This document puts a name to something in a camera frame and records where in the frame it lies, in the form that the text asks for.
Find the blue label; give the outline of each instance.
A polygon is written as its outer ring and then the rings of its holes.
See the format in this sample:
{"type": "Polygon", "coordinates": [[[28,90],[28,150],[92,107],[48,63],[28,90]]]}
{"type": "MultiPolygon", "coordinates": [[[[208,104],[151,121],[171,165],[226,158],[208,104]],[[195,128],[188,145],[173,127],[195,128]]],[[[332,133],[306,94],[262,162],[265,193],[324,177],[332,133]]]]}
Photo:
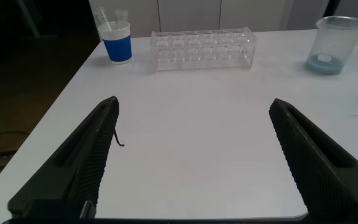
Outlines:
{"type": "Polygon", "coordinates": [[[110,60],[113,62],[123,62],[132,57],[131,35],[120,40],[103,40],[110,60]]]}

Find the blue and white cup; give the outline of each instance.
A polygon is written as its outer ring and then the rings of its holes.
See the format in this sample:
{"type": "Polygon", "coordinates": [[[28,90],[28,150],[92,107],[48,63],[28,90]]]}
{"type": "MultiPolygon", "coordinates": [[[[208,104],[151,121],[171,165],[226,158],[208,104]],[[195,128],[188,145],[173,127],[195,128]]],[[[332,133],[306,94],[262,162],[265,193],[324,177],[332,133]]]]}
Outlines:
{"type": "Polygon", "coordinates": [[[131,61],[131,31],[126,21],[105,22],[98,27],[110,60],[114,64],[131,61]]]}

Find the glass beaker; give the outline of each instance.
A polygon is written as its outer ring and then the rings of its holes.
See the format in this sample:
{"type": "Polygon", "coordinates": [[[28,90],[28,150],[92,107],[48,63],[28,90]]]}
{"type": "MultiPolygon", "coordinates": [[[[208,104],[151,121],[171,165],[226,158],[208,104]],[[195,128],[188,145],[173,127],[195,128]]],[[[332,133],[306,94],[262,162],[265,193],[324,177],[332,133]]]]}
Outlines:
{"type": "Polygon", "coordinates": [[[316,23],[318,33],[306,66],[324,74],[338,74],[358,41],[358,19],[328,16],[316,23]]]}

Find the white table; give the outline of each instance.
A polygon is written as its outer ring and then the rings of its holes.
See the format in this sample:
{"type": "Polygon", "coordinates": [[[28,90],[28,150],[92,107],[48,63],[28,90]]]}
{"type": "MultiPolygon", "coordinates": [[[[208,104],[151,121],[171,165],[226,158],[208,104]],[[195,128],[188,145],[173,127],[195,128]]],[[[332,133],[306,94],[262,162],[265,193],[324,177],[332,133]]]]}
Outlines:
{"type": "Polygon", "coordinates": [[[111,65],[100,43],[0,174],[8,200],[103,99],[120,101],[97,217],[269,218],[306,213],[268,110],[296,106],[358,159],[358,44],[340,75],[303,68],[316,30],[257,32],[251,70],[152,73],[149,38],[111,65]]]}

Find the cup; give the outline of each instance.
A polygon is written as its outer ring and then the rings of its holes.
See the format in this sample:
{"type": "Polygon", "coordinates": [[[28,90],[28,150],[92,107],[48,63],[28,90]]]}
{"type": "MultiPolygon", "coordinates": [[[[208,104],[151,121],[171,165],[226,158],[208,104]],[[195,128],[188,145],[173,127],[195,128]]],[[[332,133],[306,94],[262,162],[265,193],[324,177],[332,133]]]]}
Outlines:
{"type": "Polygon", "coordinates": [[[329,16],[316,23],[318,33],[306,66],[323,74],[338,74],[358,41],[358,19],[329,16]]]}
{"type": "Polygon", "coordinates": [[[106,21],[98,27],[100,36],[113,64],[124,64],[131,61],[130,26],[129,22],[126,21],[106,21]]]}

